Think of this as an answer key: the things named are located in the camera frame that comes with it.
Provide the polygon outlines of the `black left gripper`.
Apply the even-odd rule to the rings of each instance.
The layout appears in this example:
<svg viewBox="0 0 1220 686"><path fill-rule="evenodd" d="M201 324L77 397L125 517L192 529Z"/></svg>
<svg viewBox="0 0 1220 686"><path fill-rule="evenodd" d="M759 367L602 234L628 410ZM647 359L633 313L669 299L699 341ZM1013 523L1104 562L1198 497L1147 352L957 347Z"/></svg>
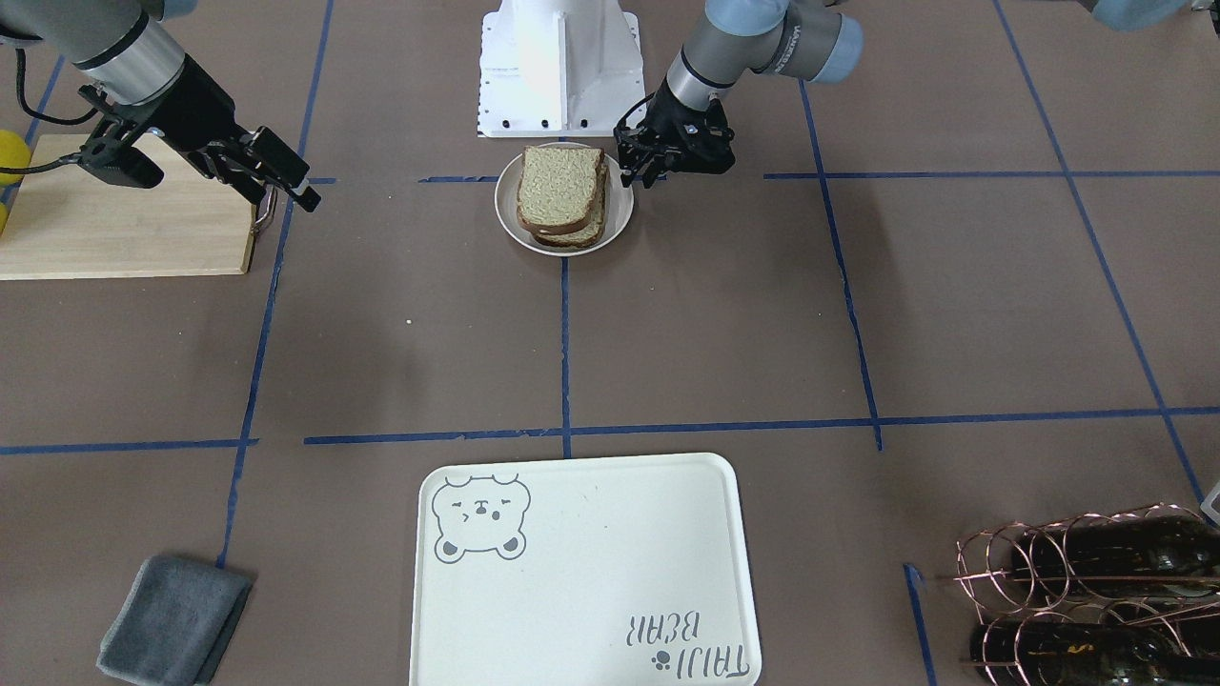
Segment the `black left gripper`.
<svg viewBox="0 0 1220 686"><path fill-rule="evenodd" d="M620 117L614 139L625 188L640 179L649 190L662 175L723 175L736 165L734 131L719 95L712 92L704 109L691 107L667 81Z"/></svg>

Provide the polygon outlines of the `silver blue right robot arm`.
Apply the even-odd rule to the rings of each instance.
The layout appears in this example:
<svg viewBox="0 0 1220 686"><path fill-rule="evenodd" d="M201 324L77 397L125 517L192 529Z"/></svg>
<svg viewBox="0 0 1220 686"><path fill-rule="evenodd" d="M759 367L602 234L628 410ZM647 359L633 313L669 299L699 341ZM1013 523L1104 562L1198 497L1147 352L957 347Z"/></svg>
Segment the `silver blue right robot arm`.
<svg viewBox="0 0 1220 686"><path fill-rule="evenodd" d="M100 120L78 151L60 159L111 186L152 190L163 171L138 149L156 131L196 173L253 205L271 188L305 212L321 197L309 165L274 131L244 129L235 103L163 27L192 1L5 1L2 42L48 43L87 79L81 96Z"/></svg>

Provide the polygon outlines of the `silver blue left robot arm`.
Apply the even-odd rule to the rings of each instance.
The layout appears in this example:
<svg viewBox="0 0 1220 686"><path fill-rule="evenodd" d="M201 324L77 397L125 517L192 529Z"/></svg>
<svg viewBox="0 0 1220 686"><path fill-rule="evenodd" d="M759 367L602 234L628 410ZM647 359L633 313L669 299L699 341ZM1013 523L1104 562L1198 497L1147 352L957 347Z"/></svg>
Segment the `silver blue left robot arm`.
<svg viewBox="0 0 1220 686"><path fill-rule="evenodd" d="M837 84L865 48L863 24L824 1L706 1L658 89L612 135L623 187L662 175L723 175L736 164L723 99L745 73Z"/></svg>

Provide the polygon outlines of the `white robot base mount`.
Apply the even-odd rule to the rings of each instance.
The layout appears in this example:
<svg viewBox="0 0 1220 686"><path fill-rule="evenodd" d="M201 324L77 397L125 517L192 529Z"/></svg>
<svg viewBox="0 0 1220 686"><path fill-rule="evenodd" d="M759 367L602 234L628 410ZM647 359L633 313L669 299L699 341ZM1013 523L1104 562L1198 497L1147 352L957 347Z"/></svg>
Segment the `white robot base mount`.
<svg viewBox="0 0 1220 686"><path fill-rule="evenodd" d="M479 39L478 135L610 138L640 121L640 22L619 1L501 1Z"/></svg>

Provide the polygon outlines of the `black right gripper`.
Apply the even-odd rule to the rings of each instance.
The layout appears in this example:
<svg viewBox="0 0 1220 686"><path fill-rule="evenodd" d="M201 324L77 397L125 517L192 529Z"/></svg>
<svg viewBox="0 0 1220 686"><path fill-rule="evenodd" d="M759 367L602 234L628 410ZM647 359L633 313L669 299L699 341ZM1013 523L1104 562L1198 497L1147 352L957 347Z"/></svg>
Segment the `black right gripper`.
<svg viewBox="0 0 1220 686"><path fill-rule="evenodd" d="M148 131L161 131L161 140L204 177L231 186L257 205L264 200L264 183L278 187L305 212L314 212L321 195L309 182L310 166L268 127L242 129L235 123L231 95L188 57L177 79L152 100L135 105L109 101L109 92L94 84L79 88L85 101L101 118L81 146L78 166L111 186L152 190L163 171L135 146ZM231 168L227 153L243 153L250 161Z"/></svg>

